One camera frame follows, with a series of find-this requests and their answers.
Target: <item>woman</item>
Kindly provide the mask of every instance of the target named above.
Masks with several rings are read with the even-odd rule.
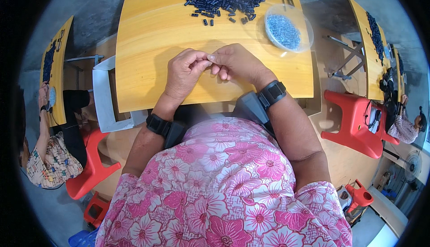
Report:
[[[46,82],[39,89],[40,136],[28,157],[28,145],[24,142],[24,154],[20,164],[26,168],[27,177],[41,188],[56,187],[69,178],[81,174],[86,165],[86,150],[74,112],[94,103],[92,93],[86,90],[63,91],[66,123],[55,126],[54,136],[49,132]]]
[[[422,106],[420,106],[420,115],[415,117],[415,121],[412,124],[407,118],[406,104],[408,103],[408,96],[402,95],[399,113],[393,119],[388,126],[390,127],[387,133],[404,143],[410,144],[415,141],[418,137],[419,132],[425,132],[427,128],[427,118],[422,111]]]
[[[172,121],[209,66],[257,91],[275,74],[239,44],[213,55],[186,49],[168,63],[152,114]],[[267,110],[277,140],[252,121],[225,117],[191,127],[182,143],[143,127],[123,168],[96,246],[351,246],[311,122],[287,93]]]

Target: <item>blue stool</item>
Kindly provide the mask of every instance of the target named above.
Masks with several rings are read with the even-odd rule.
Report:
[[[78,233],[69,238],[70,247],[94,247],[95,237],[97,236],[98,231],[98,228],[93,232],[89,232],[87,230],[79,231]]]

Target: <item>patterned shirt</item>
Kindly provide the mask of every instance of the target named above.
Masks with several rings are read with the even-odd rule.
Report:
[[[123,174],[96,246],[351,246],[334,186],[295,190],[290,162],[255,123],[190,128],[140,177]]]
[[[38,187],[56,187],[83,170],[79,161],[67,150],[62,132],[49,138],[45,161],[43,163],[34,147],[28,158],[27,177]]]
[[[402,110],[402,115],[396,116],[394,124],[387,133],[407,144],[414,142],[418,137],[418,132],[406,116],[405,109]]]

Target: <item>yellow table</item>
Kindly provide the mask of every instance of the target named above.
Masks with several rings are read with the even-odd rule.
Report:
[[[394,47],[392,48],[392,50],[393,50],[394,59],[396,60],[396,68],[397,68],[397,87],[398,87],[397,101],[400,102],[402,95],[405,93],[405,81],[404,81],[403,75],[400,75],[400,62],[399,62],[399,55],[398,55],[399,52]]]
[[[301,10],[299,0],[293,0]],[[264,13],[282,0],[269,0],[255,8],[256,18],[243,25],[241,13],[236,23],[227,12],[215,16],[214,26],[191,17],[195,8],[184,6],[185,0],[124,0],[116,42],[116,94],[120,112],[153,108],[164,91],[167,62],[185,48],[212,53],[230,44],[240,43],[284,83],[294,98],[314,95],[310,51],[283,54],[267,39]],[[253,87],[241,80],[223,82],[205,71],[183,104],[236,100]]]
[[[64,66],[64,52],[66,50],[67,37],[69,36],[70,27],[72,25],[73,15],[64,23],[57,34],[52,38],[46,50],[43,52],[42,65],[40,67],[40,85],[43,83],[43,64],[45,61],[46,52],[52,47],[52,43],[56,42],[56,49],[54,50],[54,57],[51,67],[51,78],[49,86],[56,89],[56,102],[52,107],[52,114],[48,113],[49,126],[62,125],[66,123],[66,115],[64,113],[63,102],[63,66]]]
[[[382,79],[382,76],[387,71],[387,69],[391,67],[390,61],[384,57],[384,66],[381,65],[381,61],[379,60],[379,56],[376,52],[375,45],[373,44],[372,37],[370,36],[372,31],[370,30],[366,11],[354,0],[349,0],[349,2],[357,20],[357,26],[360,31],[363,44],[365,56],[364,65],[367,74],[367,98],[384,100],[384,93],[379,89],[379,80]],[[387,46],[384,31],[380,26],[379,31],[381,33],[383,45]]]

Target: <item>red chair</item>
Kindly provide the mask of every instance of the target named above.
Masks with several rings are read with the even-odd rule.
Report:
[[[88,223],[98,228],[108,212],[110,201],[104,201],[99,197],[99,192],[95,192],[88,206],[83,212],[83,219]]]
[[[385,132],[387,109],[383,105],[373,105],[381,110],[381,120],[375,134],[365,124],[365,114],[370,113],[368,99],[355,94],[341,94],[329,90],[324,91],[324,98],[342,109],[341,130],[338,133],[321,132],[321,138],[352,148],[371,158],[378,159],[382,155],[382,141],[398,145],[400,141]]]
[[[83,141],[86,143],[86,166],[80,175],[66,181],[67,193],[72,199],[80,199],[85,196],[94,186],[108,178],[117,169],[121,169],[119,162],[110,167],[104,167],[101,163],[97,147],[107,134],[109,133],[102,133],[98,128],[83,135]]]
[[[358,206],[366,207],[372,204],[373,197],[372,195],[366,190],[366,188],[363,187],[363,185],[355,179],[355,182],[357,183],[359,189],[355,189],[351,185],[347,184],[345,188],[347,189],[348,193],[352,196],[352,203],[347,210],[347,213],[352,212],[355,210]]]

